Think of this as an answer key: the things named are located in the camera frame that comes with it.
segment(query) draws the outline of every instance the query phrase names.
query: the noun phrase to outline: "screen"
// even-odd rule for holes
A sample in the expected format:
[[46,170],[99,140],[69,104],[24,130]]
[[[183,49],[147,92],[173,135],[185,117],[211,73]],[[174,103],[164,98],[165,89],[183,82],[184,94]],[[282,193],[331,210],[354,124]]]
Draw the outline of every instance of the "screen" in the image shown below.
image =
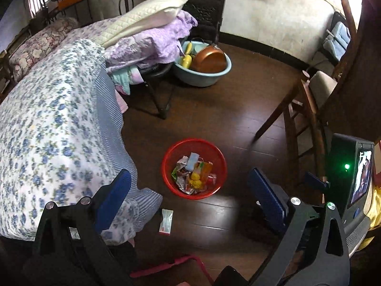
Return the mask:
[[371,175],[371,156],[372,151],[359,152],[359,164],[357,166],[357,175],[355,188],[352,195],[351,204],[361,198],[368,190]]

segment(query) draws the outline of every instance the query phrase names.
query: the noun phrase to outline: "chair seat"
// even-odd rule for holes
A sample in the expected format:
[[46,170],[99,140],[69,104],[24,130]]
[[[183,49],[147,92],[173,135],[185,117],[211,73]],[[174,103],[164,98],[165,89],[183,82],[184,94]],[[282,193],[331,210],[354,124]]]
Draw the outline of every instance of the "chair seat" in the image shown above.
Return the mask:
[[322,71],[318,71],[311,78],[309,88],[315,98],[318,109],[327,101],[336,85],[337,82]]

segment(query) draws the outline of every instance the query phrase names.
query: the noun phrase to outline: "trash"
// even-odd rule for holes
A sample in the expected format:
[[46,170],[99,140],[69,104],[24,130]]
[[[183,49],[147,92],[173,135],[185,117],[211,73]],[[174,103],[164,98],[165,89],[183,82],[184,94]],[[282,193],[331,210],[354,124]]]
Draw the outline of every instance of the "trash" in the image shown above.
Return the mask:
[[173,211],[161,209],[161,215],[163,216],[163,220],[160,223],[159,233],[161,233],[163,235],[170,235],[171,234]]
[[171,176],[182,192],[197,194],[214,187],[217,176],[210,173],[212,168],[213,163],[203,161],[197,153],[191,153],[189,158],[183,156],[177,161]]

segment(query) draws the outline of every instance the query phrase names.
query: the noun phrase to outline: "plastic wrapper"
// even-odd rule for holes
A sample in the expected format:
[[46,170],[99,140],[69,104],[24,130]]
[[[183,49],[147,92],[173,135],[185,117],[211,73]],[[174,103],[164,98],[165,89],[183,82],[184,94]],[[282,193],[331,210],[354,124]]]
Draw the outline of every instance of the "plastic wrapper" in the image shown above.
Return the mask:
[[161,209],[161,215],[163,217],[163,220],[160,223],[159,233],[164,235],[170,235],[171,227],[172,227],[173,211]]
[[180,160],[177,161],[176,167],[171,173],[172,178],[176,182],[178,188],[187,195],[202,193],[207,189],[213,188],[216,183],[217,176],[215,174],[206,174],[206,179],[201,181],[200,174],[202,167],[200,167],[200,169],[198,169],[198,167],[202,162],[199,161],[195,165],[193,171],[188,171],[185,168],[187,161],[188,157],[183,156]]

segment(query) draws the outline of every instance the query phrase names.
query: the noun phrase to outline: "metal bolt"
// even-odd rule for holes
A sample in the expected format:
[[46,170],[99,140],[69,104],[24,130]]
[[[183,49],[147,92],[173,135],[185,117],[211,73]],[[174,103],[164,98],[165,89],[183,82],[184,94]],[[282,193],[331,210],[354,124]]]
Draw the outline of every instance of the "metal bolt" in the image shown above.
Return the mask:
[[91,198],[84,197],[84,198],[81,199],[81,204],[82,205],[88,205],[90,203],[90,201],[91,201]]
[[304,71],[304,70],[303,70],[302,72],[303,72],[303,74],[304,74],[305,77],[310,78],[310,76],[309,76],[309,74],[307,73],[307,71]]
[[330,210],[334,210],[334,209],[336,208],[336,205],[335,205],[334,203],[332,203],[332,202],[328,202],[328,203],[327,203],[327,206],[328,206],[328,208],[329,208]]
[[291,198],[291,203],[292,203],[293,205],[299,205],[299,204],[301,203],[301,201],[300,201],[300,199],[297,198],[297,197],[292,197],[292,198]]
[[45,207],[46,207],[48,210],[52,209],[52,208],[54,207],[54,202],[52,202],[52,201],[48,202],[48,203],[45,205]]

